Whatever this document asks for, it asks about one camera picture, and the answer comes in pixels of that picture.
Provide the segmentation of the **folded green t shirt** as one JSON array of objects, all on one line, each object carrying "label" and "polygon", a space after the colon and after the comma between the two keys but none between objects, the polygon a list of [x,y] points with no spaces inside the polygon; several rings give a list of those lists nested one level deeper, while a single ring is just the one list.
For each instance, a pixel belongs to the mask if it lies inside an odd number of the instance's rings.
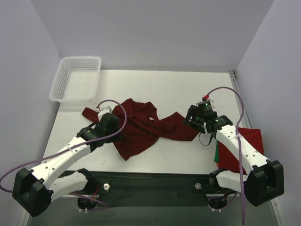
[{"label": "folded green t shirt", "polygon": [[216,142],[214,162],[219,164],[219,142]]}]

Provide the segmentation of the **white plastic mesh basket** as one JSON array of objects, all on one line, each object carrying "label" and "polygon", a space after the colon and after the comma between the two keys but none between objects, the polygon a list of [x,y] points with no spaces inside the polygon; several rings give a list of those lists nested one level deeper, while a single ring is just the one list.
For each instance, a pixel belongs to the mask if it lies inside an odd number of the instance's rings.
[{"label": "white plastic mesh basket", "polygon": [[102,60],[96,56],[61,59],[49,99],[62,105],[89,105],[95,101]]}]

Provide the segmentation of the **folded bright red t shirt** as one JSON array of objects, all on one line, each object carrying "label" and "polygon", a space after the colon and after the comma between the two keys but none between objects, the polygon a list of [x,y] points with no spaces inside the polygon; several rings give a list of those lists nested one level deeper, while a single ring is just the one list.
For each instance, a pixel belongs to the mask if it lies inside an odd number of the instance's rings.
[{"label": "folded bright red t shirt", "polygon": [[[259,153],[264,154],[260,129],[238,128],[238,131]],[[218,169],[226,169],[234,173],[239,173],[238,159],[221,142],[219,142],[219,164],[217,166]]]}]

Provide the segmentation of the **aluminium front rail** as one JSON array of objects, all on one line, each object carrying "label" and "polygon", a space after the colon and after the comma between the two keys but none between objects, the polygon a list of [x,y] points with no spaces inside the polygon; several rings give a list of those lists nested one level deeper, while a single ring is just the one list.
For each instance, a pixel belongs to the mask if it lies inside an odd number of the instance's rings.
[{"label": "aluminium front rail", "polygon": [[[283,187],[272,187],[268,185],[267,181],[261,180],[260,178],[249,175],[241,185],[238,177],[239,175],[222,175],[222,181],[228,179],[224,187],[219,186],[217,181],[212,177],[210,177],[208,181],[192,182],[191,187],[196,193],[241,193],[244,194],[254,206],[258,206],[261,202],[266,202],[283,194]],[[113,187],[111,182],[101,182],[100,179],[94,176],[88,177],[80,172],[75,172],[69,176],[54,180],[51,185],[47,185],[42,180],[38,180],[32,185],[32,188],[40,194],[45,193],[51,200],[55,200],[73,192],[88,194],[92,191],[97,191],[106,194]]]}]

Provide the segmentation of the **aluminium right side rail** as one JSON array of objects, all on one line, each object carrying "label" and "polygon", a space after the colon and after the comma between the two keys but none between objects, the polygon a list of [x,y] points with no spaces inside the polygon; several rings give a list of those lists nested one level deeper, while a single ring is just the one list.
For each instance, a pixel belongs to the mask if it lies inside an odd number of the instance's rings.
[{"label": "aluminium right side rail", "polygon": [[[239,91],[237,78],[236,78],[236,75],[235,75],[235,70],[229,70],[228,73],[230,75],[230,80],[231,80],[231,84],[232,84],[233,89],[239,94],[239,96],[237,96],[235,94],[235,98],[236,98],[236,102],[237,102],[237,105],[238,105],[239,114],[241,114],[243,108],[240,104],[240,100],[242,99],[242,96],[241,96],[240,91]],[[244,107],[243,118],[240,122],[240,126],[243,127],[243,128],[248,128],[248,129],[252,128],[245,107]]]}]

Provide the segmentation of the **aluminium rail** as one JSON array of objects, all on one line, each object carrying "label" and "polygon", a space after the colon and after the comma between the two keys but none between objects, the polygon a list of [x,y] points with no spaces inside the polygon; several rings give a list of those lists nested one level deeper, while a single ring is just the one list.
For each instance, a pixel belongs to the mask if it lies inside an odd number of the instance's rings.
[{"label": "aluminium rail", "polygon": [[[232,84],[233,89],[239,94],[239,96],[237,96],[235,94],[235,98],[236,98],[236,102],[237,102],[237,105],[238,105],[239,114],[241,114],[243,108],[240,104],[240,100],[242,99],[242,96],[241,96],[240,91],[239,91],[237,78],[236,78],[236,75],[235,75],[235,70],[229,70],[228,73],[230,75],[230,80],[231,80],[231,84]],[[245,107],[244,107],[243,118],[240,122],[240,126],[243,127],[243,128],[248,128],[248,129],[252,128]]]},{"label": "aluminium rail", "polygon": [[[261,202],[266,202],[283,194],[283,187],[272,187],[268,185],[267,181],[261,180],[260,178],[249,175],[241,185],[238,177],[239,175],[222,175],[222,181],[228,179],[224,187],[219,186],[217,181],[212,177],[210,177],[208,181],[192,182],[191,187],[196,193],[241,193],[244,194],[254,206],[258,206]],[[54,180],[51,185],[47,185],[42,180],[38,180],[32,185],[32,188],[40,194],[45,193],[51,200],[55,200],[73,192],[88,194],[92,191],[97,191],[106,194],[113,187],[111,182],[101,182],[100,179],[94,176],[88,177],[80,172],[75,172],[69,176]]]}]

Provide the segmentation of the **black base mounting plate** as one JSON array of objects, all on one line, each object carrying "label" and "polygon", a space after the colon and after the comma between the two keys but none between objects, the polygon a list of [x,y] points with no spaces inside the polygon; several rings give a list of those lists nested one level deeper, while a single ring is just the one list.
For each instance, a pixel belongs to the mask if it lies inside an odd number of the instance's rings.
[{"label": "black base mounting plate", "polygon": [[234,192],[210,187],[208,175],[95,173],[92,182],[75,191],[81,208],[200,207],[210,198],[225,206]]}]

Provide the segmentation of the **dark red t shirt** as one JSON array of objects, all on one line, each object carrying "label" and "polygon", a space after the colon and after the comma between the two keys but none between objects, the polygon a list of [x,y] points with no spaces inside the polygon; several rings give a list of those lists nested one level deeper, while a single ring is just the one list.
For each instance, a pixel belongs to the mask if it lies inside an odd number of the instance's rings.
[{"label": "dark red t shirt", "polygon": [[122,139],[113,142],[120,156],[126,161],[154,145],[159,138],[191,142],[198,131],[183,125],[184,117],[178,112],[159,119],[156,107],[151,103],[127,99],[121,104],[127,113]]}]

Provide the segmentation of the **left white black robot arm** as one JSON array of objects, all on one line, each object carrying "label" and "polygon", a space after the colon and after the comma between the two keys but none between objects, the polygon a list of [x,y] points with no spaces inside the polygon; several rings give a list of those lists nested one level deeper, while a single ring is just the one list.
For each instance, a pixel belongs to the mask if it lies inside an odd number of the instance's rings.
[{"label": "left white black robot arm", "polygon": [[87,169],[79,169],[65,177],[62,174],[95,149],[120,138],[119,118],[105,113],[99,122],[82,128],[54,157],[43,160],[30,170],[20,169],[15,177],[12,197],[30,216],[36,217],[62,196],[77,191],[93,192],[96,180]]}]

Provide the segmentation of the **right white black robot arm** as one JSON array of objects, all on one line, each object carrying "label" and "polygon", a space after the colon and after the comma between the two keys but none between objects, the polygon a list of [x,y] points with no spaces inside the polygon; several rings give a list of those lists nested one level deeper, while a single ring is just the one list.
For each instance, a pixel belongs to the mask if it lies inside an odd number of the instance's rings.
[{"label": "right white black robot arm", "polygon": [[209,175],[208,186],[213,192],[230,189],[243,192],[246,199],[259,206],[284,194],[284,169],[282,164],[256,150],[239,132],[233,122],[225,115],[218,116],[205,100],[191,105],[183,121],[201,134],[210,134],[222,143],[239,161],[245,172],[234,173],[219,169]]}]

